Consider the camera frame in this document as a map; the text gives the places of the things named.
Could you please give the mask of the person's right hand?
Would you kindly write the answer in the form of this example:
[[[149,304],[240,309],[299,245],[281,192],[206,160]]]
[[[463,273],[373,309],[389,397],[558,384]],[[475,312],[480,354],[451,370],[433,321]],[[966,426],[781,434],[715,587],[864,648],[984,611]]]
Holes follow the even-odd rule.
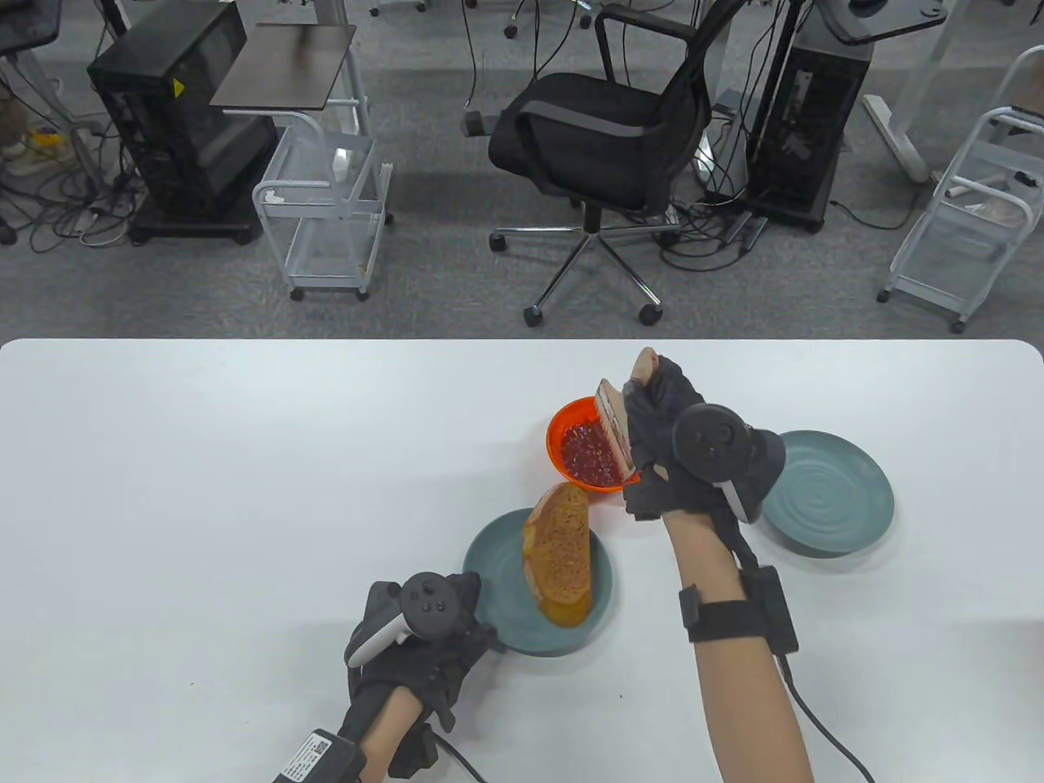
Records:
[[[631,461],[639,475],[624,491],[624,506],[638,521],[664,519],[682,511],[713,518],[731,517],[723,492],[691,474],[677,459],[679,417],[704,402],[681,367],[646,347],[622,392]]]

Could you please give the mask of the person's left hand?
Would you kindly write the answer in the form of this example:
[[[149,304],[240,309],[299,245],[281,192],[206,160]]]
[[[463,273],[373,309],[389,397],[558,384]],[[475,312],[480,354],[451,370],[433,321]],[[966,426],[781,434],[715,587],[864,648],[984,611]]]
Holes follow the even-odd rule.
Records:
[[[452,709],[462,681],[485,652],[503,646],[495,626],[480,623],[474,616],[480,600],[480,575],[451,574],[446,582],[456,595],[458,619],[446,636],[436,640],[411,636],[403,643],[392,643],[362,667],[349,668],[350,708],[356,716],[346,717],[340,734],[362,738],[396,688],[405,688],[420,701],[421,715],[416,723],[425,723],[435,715],[441,730],[454,728]]]

